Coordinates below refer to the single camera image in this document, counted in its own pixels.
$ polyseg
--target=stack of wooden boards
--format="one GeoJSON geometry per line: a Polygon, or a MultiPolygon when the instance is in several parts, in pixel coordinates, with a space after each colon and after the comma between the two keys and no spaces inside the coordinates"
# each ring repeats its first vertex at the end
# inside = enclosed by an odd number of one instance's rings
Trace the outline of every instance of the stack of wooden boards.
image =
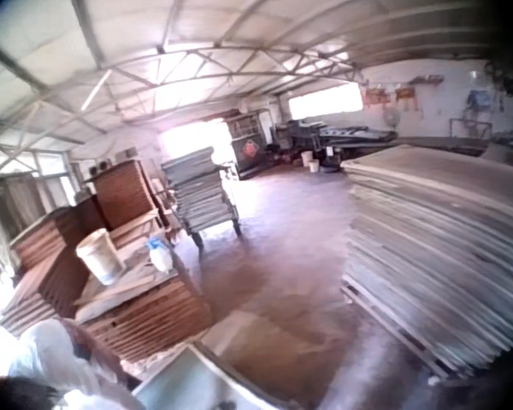
{"type": "Polygon", "coordinates": [[[60,208],[22,232],[10,245],[25,270],[0,324],[18,337],[40,320],[73,317],[74,301],[89,277],[76,245],[104,223],[94,198],[60,208]]]}
{"type": "Polygon", "coordinates": [[[155,209],[140,161],[118,164],[91,180],[110,229],[116,229],[155,209]]]}
{"type": "Polygon", "coordinates": [[[0,325],[15,337],[44,319],[73,318],[76,301],[89,277],[70,248],[56,250],[29,270],[3,310],[0,325]]]}
{"type": "Polygon", "coordinates": [[[238,212],[222,188],[220,168],[211,160],[212,148],[201,149],[162,164],[175,191],[177,214],[189,234],[233,220],[238,212]]]}
{"type": "Polygon", "coordinates": [[[51,253],[75,247],[90,233],[105,227],[92,196],[75,207],[58,208],[29,226],[9,245],[21,258],[26,270],[32,269],[51,253]]]}
{"type": "Polygon", "coordinates": [[[109,298],[97,295],[94,302],[79,310],[76,321],[131,362],[166,350],[211,326],[209,307],[188,283],[176,274],[155,275],[150,283],[133,277],[134,284],[140,283],[134,294],[126,284],[118,284],[124,288],[122,293],[109,298]]]}
{"type": "Polygon", "coordinates": [[[513,349],[513,168],[402,146],[342,167],[356,183],[343,291],[440,376],[513,349]]]}

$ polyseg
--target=wooden pallet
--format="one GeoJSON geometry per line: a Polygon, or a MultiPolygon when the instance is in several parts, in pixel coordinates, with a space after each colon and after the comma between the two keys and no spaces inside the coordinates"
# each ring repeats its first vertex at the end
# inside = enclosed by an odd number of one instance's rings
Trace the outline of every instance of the wooden pallet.
{"type": "Polygon", "coordinates": [[[406,328],[394,321],[389,315],[385,314],[380,308],[380,302],[365,292],[362,287],[354,286],[353,282],[349,284],[344,280],[340,288],[348,300],[356,302],[368,314],[375,318],[390,333],[392,333],[410,352],[418,356],[428,367],[441,379],[447,379],[452,375],[451,369],[440,360],[437,360],[426,348],[426,342],[420,337],[415,337],[406,328]]]}
{"type": "Polygon", "coordinates": [[[44,319],[73,318],[89,271],[73,248],[58,250],[29,270],[3,310],[0,325],[19,337],[44,319]]]}
{"type": "Polygon", "coordinates": [[[97,340],[129,361],[166,350],[211,325],[209,307],[178,276],[83,322],[97,340]]]}

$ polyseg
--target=white bucket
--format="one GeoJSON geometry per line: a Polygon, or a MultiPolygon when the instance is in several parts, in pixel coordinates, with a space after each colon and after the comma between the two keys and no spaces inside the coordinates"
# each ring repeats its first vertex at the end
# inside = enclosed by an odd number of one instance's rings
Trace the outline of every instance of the white bucket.
{"type": "Polygon", "coordinates": [[[119,279],[125,269],[106,229],[86,237],[76,247],[76,254],[99,282],[107,286],[119,279]]]}
{"type": "Polygon", "coordinates": [[[311,173],[319,172],[319,160],[311,160],[310,161],[310,172],[311,173]]]}
{"type": "Polygon", "coordinates": [[[310,161],[314,159],[314,153],[313,151],[304,151],[302,154],[302,163],[307,168],[310,166],[310,161]]]}

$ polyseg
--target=wooden plank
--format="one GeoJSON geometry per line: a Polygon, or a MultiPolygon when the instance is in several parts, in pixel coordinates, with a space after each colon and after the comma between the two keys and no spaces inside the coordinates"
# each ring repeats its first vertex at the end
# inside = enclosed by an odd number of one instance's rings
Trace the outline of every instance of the wooden plank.
{"type": "Polygon", "coordinates": [[[158,286],[159,284],[162,284],[163,282],[170,280],[171,278],[174,278],[176,276],[175,270],[170,272],[159,272],[153,266],[149,266],[148,269],[133,269],[127,272],[122,278],[120,278],[120,280],[118,280],[118,282],[112,284],[111,286],[120,286],[123,284],[128,284],[133,280],[140,278],[139,275],[141,275],[141,273],[144,276],[148,276],[148,272],[153,272],[156,275],[156,280],[153,283],[139,286],[137,289],[121,293],[111,299],[89,303],[79,309],[79,311],[76,314],[76,321],[78,323],[90,322],[92,319],[102,316],[104,313],[107,313],[108,311],[117,308],[124,302],[130,301],[133,298],[142,295],[146,291],[149,291],[158,286]]]}
{"type": "Polygon", "coordinates": [[[76,302],[74,302],[75,305],[85,305],[87,303],[91,303],[91,302],[95,302],[95,301],[100,301],[102,299],[108,299],[112,296],[116,296],[120,293],[123,293],[123,292],[126,292],[126,291],[129,291],[129,290],[133,290],[135,288],[138,288],[139,286],[142,286],[143,284],[148,284],[150,282],[153,282],[154,280],[156,279],[156,277],[154,275],[152,276],[147,276],[147,277],[144,277],[142,279],[139,279],[138,281],[135,281],[131,284],[124,284],[122,286],[117,286],[113,289],[109,289],[109,290],[105,290],[104,292],[92,297],[92,298],[89,298],[89,299],[78,299],[76,302]]]}

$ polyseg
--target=steel beam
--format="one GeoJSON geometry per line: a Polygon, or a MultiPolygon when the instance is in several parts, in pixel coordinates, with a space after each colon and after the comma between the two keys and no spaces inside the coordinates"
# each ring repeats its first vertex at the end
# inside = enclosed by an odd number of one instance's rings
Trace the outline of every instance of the steel beam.
{"type": "Polygon", "coordinates": [[[204,58],[202,58],[202,62],[201,64],[199,65],[198,69],[196,70],[196,73],[194,74],[194,78],[196,79],[198,77],[198,75],[201,73],[201,71],[203,70],[203,68],[207,65],[207,60],[205,60],[204,58]]]}
{"type": "Polygon", "coordinates": [[[95,36],[95,32],[93,31],[93,25],[91,23],[91,17],[89,16],[89,12],[87,11],[86,0],[72,0],[72,6],[74,7],[74,11],[76,12],[76,17],[78,18],[78,23],[80,24],[80,28],[82,33],[84,34],[85,42],[87,43],[87,47],[95,60],[95,63],[100,68],[104,63],[104,53],[101,50],[97,42],[97,37],[95,36]]]}
{"type": "MultiPolygon", "coordinates": [[[[59,105],[57,104],[52,104],[50,103],[49,101],[45,101],[45,100],[42,100],[41,101],[42,104],[45,104],[49,107],[52,107],[54,109],[58,109],[59,111],[65,113],[65,114],[68,114],[68,115],[73,115],[75,114],[75,112],[72,110],[72,109],[65,109],[63,107],[60,107],[59,105]]],[[[92,130],[94,131],[97,131],[101,134],[106,134],[106,131],[102,128],[99,128],[98,126],[94,126],[91,122],[89,122],[88,120],[86,120],[85,118],[82,118],[82,117],[79,117],[77,119],[77,121],[81,122],[82,124],[84,124],[85,126],[88,126],[89,128],[91,128],[92,130]]]]}
{"type": "Polygon", "coordinates": [[[46,92],[48,90],[48,86],[46,84],[34,77],[25,68],[17,64],[13,57],[7,55],[2,50],[0,50],[0,64],[6,67],[8,71],[14,74],[17,78],[22,79],[24,82],[30,85],[37,92],[46,92]]]}
{"type": "Polygon", "coordinates": [[[228,29],[221,35],[221,37],[215,42],[217,46],[220,46],[225,41],[232,39],[236,32],[259,8],[261,8],[268,0],[252,0],[249,6],[243,10],[243,12],[230,24],[228,29]]]}
{"type": "MultiPolygon", "coordinates": [[[[10,71],[12,74],[14,74],[17,78],[23,80],[27,84],[29,84],[34,90],[38,92],[38,100],[40,98],[43,98],[42,95],[48,94],[50,92],[50,87],[48,87],[46,84],[41,82],[40,80],[36,79],[32,74],[30,74],[25,68],[18,65],[14,59],[10,56],[8,56],[6,53],[4,53],[2,50],[0,50],[0,64],[2,64],[8,71],[10,71]]],[[[56,102],[50,102],[46,101],[45,103],[60,109],[61,111],[64,111],[68,114],[72,114],[73,110],[68,106],[66,102],[61,101],[61,104],[56,102]]],[[[86,123],[89,127],[93,128],[96,131],[100,131],[101,133],[104,133],[103,130],[86,123]]]]}
{"type": "Polygon", "coordinates": [[[396,40],[405,40],[407,38],[414,38],[420,36],[431,36],[431,35],[440,35],[440,34],[458,34],[458,33],[467,33],[467,32],[493,32],[494,29],[492,27],[471,27],[471,26],[460,26],[460,27],[439,27],[439,28],[429,28],[425,30],[417,30],[413,32],[401,32],[400,34],[382,36],[378,38],[373,38],[372,40],[350,44],[342,47],[339,50],[335,50],[332,53],[328,53],[325,57],[330,58],[332,56],[336,56],[338,54],[344,53],[346,51],[353,52],[365,47],[369,47],[371,45],[377,45],[382,43],[387,43],[388,41],[396,41],[396,40]]]}
{"type": "Polygon", "coordinates": [[[195,54],[196,56],[201,57],[201,58],[207,60],[208,62],[211,62],[211,63],[215,64],[216,66],[218,66],[218,67],[228,71],[229,73],[233,73],[231,68],[226,67],[224,64],[222,64],[221,62],[218,62],[217,60],[215,60],[211,56],[207,56],[204,53],[201,53],[199,51],[194,51],[192,54],[195,54]]]}
{"type": "Polygon", "coordinates": [[[179,15],[180,6],[182,4],[182,0],[173,0],[173,5],[169,10],[168,20],[165,23],[165,31],[163,33],[162,38],[162,47],[165,50],[169,45],[169,40],[171,39],[171,32],[173,31],[175,20],[179,15]]]}
{"type": "MultiPolygon", "coordinates": [[[[317,70],[313,71],[312,73],[322,73],[322,70],[323,70],[322,68],[318,68],[317,70]]],[[[346,73],[348,73],[348,72],[345,69],[340,69],[340,71],[338,71],[336,73],[332,73],[332,74],[328,73],[327,77],[329,79],[335,79],[335,76],[337,76],[337,75],[344,75],[346,73]]],[[[264,90],[262,93],[263,94],[274,94],[274,92],[276,90],[279,90],[279,89],[285,87],[286,85],[289,85],[289,84],[294,83],[294,82],[299,81],[299,80],[300,79],[290,79],[290,80],[286,81],[285,83],[278,84],[278,85],[276,85],[276,86],[274,86],[272,88],[268,88],[267,90],[264,90]]]]}
{"type": "MultiPolygon", "coordinates": [[[[246,45],[240,45],[240,46],[238,46],[238,45],[231,45],[231,46],[222,46],[220,48],[217,48],[215,46],[207,46],[207,47],[201,47],[201,48],[196,49],[196,50],[175,50],[175,51],[163,53],[161,55],[134,57],[134,58],[131,58],[131,59],[128,59],[128,60],[125,60],[125,61],[118,62],[116,64],[110,64],[108,66],[105,66],[105,67],[103,67],[103,70],[114,69],[114,68],[118,68],[118,67],[125,67],[125,66],[129,66],[129,65],[134,65],[134,64],[140,64],[140,63],[144,63],[144,62],[154,61],[155,59],[160,59],[162,56],[182,53],[184,56],[181,59],[181,61],[177,64],[177,66],[175,66],[173,68],[173,70],[171,70],[167,74],[166,78],[164,79],[164,81],[167,81],[167,77],[169,77],[171,75],[171,73],[182,63],[182,61],[184,61],[186,56],[188,56],[189,52],[194,52],[194,51],[202,52],[202,51],[213,51],[213,50],[252,51],[251,54],[256,56],[260,51],[262,51],[264,49],[257,48],[257,47],[246,46],[246,45]]],[[[310,55],[310,54],[298,53],[298,52],[293,52],[293,51],[285,50],[285,49],[269,49],[268,51],[274,52],[274,53],[284,54],[286,56],[289,56],[289,58],[292,58],[293,55],[299,55],[301,57],[307,56],[309,58],[320,58],[320,57],[316,57],[316,56],[313,56],[313,55],[310,55]]],[[[254,76],[254,77],[257,77],[259,75],[273,75],[273,76],[282,76],[282,75],[300,76],[300,75],[302,75],[302,74],[288,74],[288,73],[285,73],[285,72],[282,72],[282,73],[275,73],[275,72],[248,72],[248,73],[241,73],[240,71],[251,62],[252,58],[250,58],[248,61],[246,61],[242,65],[242,67],[238,70],[237,73],[219,74],[219,75],[216,75],[216,76],[212,76],[211,78],[228,77],[228,76],[231,76],[231,75],[254,76]]],[[[10,115],[10,117],[8,117],[8,119],[6,119],[4,121],[4,126],[2,128],[0,128],[0,133],[5,131],[5,129],[7,129],[6,125],[8,125],[8,127],[9,127],[9,124],[13,125],[18,120],[19,116],[23,112],[25,112],[28,108],[30,108],[34,103],[40,101],[42,98],[53,97],[56,94],[58,94],[59,92],[61,92],[61,91],[65,91],[65,90],[67,90],[67,89],[69,89],[69,88],[71,88],[73,86],[76,86],[79,83],[85,82],[88,79],[92,79],[92,78],[95,77],[96,73],[101,73],[101,75],[102,75],[103,71],[102,70],[92,70],[92,71],[90,71],[88,73],[81,73],[81,74],[75,75],[71,79],[69,79],[69,80],[67,80],[67,81],[65,81],[65,82],[55,86],[53,89],[44,92],[41,96],[35,97],[35,98],[33,98],[33,100],[23,104],[16,111],[14,111],[14,113],[12,113],[12,115],[10,115]]],[[[174,81],[174,82],[163,82],[162,84],[153,85],[152,87],[146,86],[144,89],[137,89],[136,92],[131,95],[131,97],[136,96],[136,93],[147,91],[147,90],[155,90],[156,88],[159,88],[160,86],[165,86],[165,85],[168,85],[168,84],[174,84],[175,82],[177,82],[177,81],[174,81]]],[[[118,101],[120,101],[124,97],[125,97],[125,93],[123,95],[117,96],[117,98],[115,98],[115,103],[117,104],[118,101]]],[[[74,114],[73,113],[71,115],[71,120],[68,120],[68,123],[70,123],[72,121],[72,119],[74,119],[74,120],[77,120],[79,118],[83,119],[83,117],[86,114],[89,114],[90,112],[92,112],[92,110],[86,110],[82,114],[74,114]]]]}
{"type": "Polygon", "coordinates": [[[123,75],[124,77],[127,77],[129,79],[132,79],[133,81],[137,81],[138,83],[144,84],[148,87],[153,87],[154,83],[149,81],[148,79],[143,79],[142,77],[139,77],[138,75],[131,74],[125,70],[122,70],[121,68],[113,68],[114,71],[116,71],[118,74],[123,75]]]}
{"type": "Polygon", "coordinates": [[[405,17],[410,17],[413,15],[424,15],[427,13],[439,13],[439,12],[443,12],[443,11],[452,11],[452,10],[459,10],[459,9],[472,9],[472,8],[478,8],[480,6],[481,6],[481,3],[479,3],[479,2],[452,2],[452,3],[437,3],[437,4],[432,4],[429,6],[414,7],[414,8],[409,8],[409,9],[402,9],[399,11],[393,11],[393,12],[387,13],[385,15],[377,15],[370,19],[363,20],[358,23],[350,24],[345,30],[342,30],[341,32],[324,34],[324,35],[316,38],[315,40],[305,44],[300,50],[306,51],[313,47],[316,47],[319,44],[326,43],[327,41],[332,40],[334,38],[338,38],[340,36],[350,34],[352,32],[361,30],[362,28],[367,28],[369,26],[384,24],[388,21],[399,20],[399,19],[403,19],[405,17]]]}
{"type": "Polygon", "coordinates": [[[21,147],[23,145],[23,140],[25,139],[25,134],[27,133],[28,127],[31,126],[32,118],[34,118],[34,115],[38,112],[41,105],[39,103],[36,103],[32,106],[31,112],[27,115],[23,122],[23,128],[21,129],[21,134],[19,136],[19,143],[17,144],[17,147],[21,147]]]}
{"type": "Polygon", "coordinates": [[[158,84],[165,83],[168,80],[169,76],[174,73],[174,70],[179,68],[179,65],[182,64],[187,57],[188,57],[188,53],[185,53],[184,56],[179,60],[179,62],[177,62],[174,65],[174,67],[169,70],[169,72],[165,75],[165,77],[163,77],[163,80],[162,81],[158,81],[158,84]]]}
{"type": "Polygon", "coordinates": [[[402,54],[406,52],[413,52],[413,51],[426,51],[426,50],[452,50],[452,49],[488,49],[492,46],[490,44],[485,43],[440,43],[440,44],[422,44],[422,45],[413,45],[410,47],[400,47],[398,49],[389,49],[385,51],[380,51],[377,53],[372,54],[366,54],[361,55],[359,59],[361,60],[368,60],[369,58],[376,57],[376,56],[383,56],[388,54],[402,54]]]}
{"type": "Polygon", "coordinates": [[[305,15],[300,20],[294,21],[292,24],[287,26],[285,30],[277,34],[273,40],[267,42],[265,44],[265,48],[274,47],[275,45],[280,44],[285,38],[301,30],[303,27],[308,26],[309,23],[312,23],[325,15],[331,14],[349,3],[355,3],[358,1],[362,0],[336,0],[334,2],[325,3],[321,7],[316,7],[310,14],[305,15]]]}
{"type": "Polygon", "coordinates": [[[203,102],[205,103],[208,100],[212,99],[217,92],[222,90],[228,84],[230,84],[230,79],[229,78],[226,81],[224,81],[221,85],[219,85],[218,87],[215,87],[215,89],[207,96],[207,98],[205,98],[205,100],[203,100],[203,102]]]}
{"type": "MultiPolygon", "coordinates": [[[[5,127],[5,126],[8,126],[8,125],[3,120],[0,120],[0,127],[2,128],[2,127],[5,127]]],[[[9,125],[8,129],[16,130],[16,131],[19,131],[19,132],[22,131],[22,128],[19,128],[17,126],[17,124],[9,125]]],[[[27,128],[27,132],[30,132],[31,134],[38,135],[38,134],[40,134],[42,132],[42,130],[36,129],[36,128],[33,128],[33,127],[29,126],[27,128]]],[[[69,138],[69,137],[64,137],[64,136],[61,136],[61,135],[56,135],[56,134],[53,134],[51,132],[48,133],[48,137],[56,139],[57,141],[63,141],[65,143],[78,144],[78,145],[82,145],[83,144],[81,141],[78,141],[77,139],[72,139],[72,138],[69,138]]]]}
{"type": "Polygon", "coordinates": [[[128,122],[128,124],[136,125],[139,122],[156,122],[159,120],[163,120],[163,118],[169,117],[171,114],[183,111],[185,109],[195,108],[195,107],[200,107],[200,106],[210,105],[210,104],[224,103],[226,101],[236,100],[236,99],[244,98],[244,97],[247,97],[247,94],[245,94],[245,93],[237,94],[237,95],[232,94],[232,95],[228,95],[226,97],[218,97],[218,98],[214,98],[214,99],[209,99],[208,101],[193,102],[191,104],[183,105],[182,107],[178,107],[178,108],[164,109],[163,111],[157,112],[155,115],[147,115],[145,117],[139,117],[136,120],[128,122]]]}
{"type": "MultiPolygon", "coordinates": [[[[214,51],[214,50],[252,51],[253,52],[252,54],[254,54],[255,56],[261,50],[267,50],[267,51],[274,52],[274,53],[281,53],[281,54],[289,56],[289,58],[292,58],[293,54],[298,54],[300,56],[311,56],[311,55],[306,55],[305,53],[302,53],[302,52],[296,53],[296,52],[290,51],[290,50],[274,49],[274,48],[262,49],[262,48],[258,48],[258,47],[247,46],[247,45],[231,45],[231,46],[222,46],[220,48],[217,48],[215,46],[207,46],[207,47],[201,47],[201,48],[197,49],[197,51],[200,51],[200,52],[201,51],[214,51]]],[[[169,52],[162,53],[162,54],[156,54],[154,56],[138,56],[138,57],[127,59],[125,61],[117,62],[115,64],[109,64],[107,66],[104,66],[103,70],[112,69],[112,68],[116,68],[116,67],[124,67],[124,66],[142,64],[145,62],[151,62],[151,61],[160,59],[162,56],[170,56],[170,55],[179,54],[179,53],[182,53],[186,57],[187,53],[189,51],[195,51],[195,50],[194,49],[192,49],[192,50],[175,50],[175,51],[169,51],[169,52]]],[[[243,66],[238,71],[241,71],[244,67],[246,67],[249,64],[249,62],[251,62],[251,61],[247,61],[246,63],[244,63],[243,66]]],[[[68,79],[68,80],[64,81],[63,83],[56,85],[51,90],[46,91],[43,95],[34,97],[30,101],[24,103],[16,111],[14,111],[14,113],[12,113],[12,115],[10,115],[5,121],[6,122],[14,121],[16,118],[18,118],[18,116],[22,112],[24,112],[26,109],[30,108],[34,103],[38,102],[41,98],[53,97],[54,95],[58,94],[61,91],[65,91],[73,86],[78,85],[79,83],[83,83],[89,79],[92,79],[93,77],[95,77],[96,74],[99,74],[99,73],[102,75],[102,70],[91,70],[89,72],[80,73],[80,74],[73,76],[71,79],[68,79]]]]}
{"type": "Polygon", "coordinates": [[[276,67],[278,67],[280,70],[285,71],[286,73],[289,72],[289,70],[279,61],[277,61],[272,55],[270,55],[267,51],[262,51],[262,54],[264,54],[276,67]]]}
{"type": "MultiPolygon", "coordinates": [[[[9,155],[9,152],[8,152],[5,148],[3,148],[3,147],[1,147],[1,146],[0,146],[0,152],[2,152],[2,153],[3,153],[3,154],[5,154],[5,155],[9,155]]],[[[17,162],[19,162],[23,167],[27,167],[27,168],[28,168],[28,169],[30,169],[31,171],[38,172],[38,169],[36,169],[36,168],[34,168],[34,167],[31,167],[31,166],[30,166],[30,165],[28,165],[26,162],[21,161],[21,160],[19,160],[19,159],[16,159],[16,161],[17,161],[17,162]]]]}

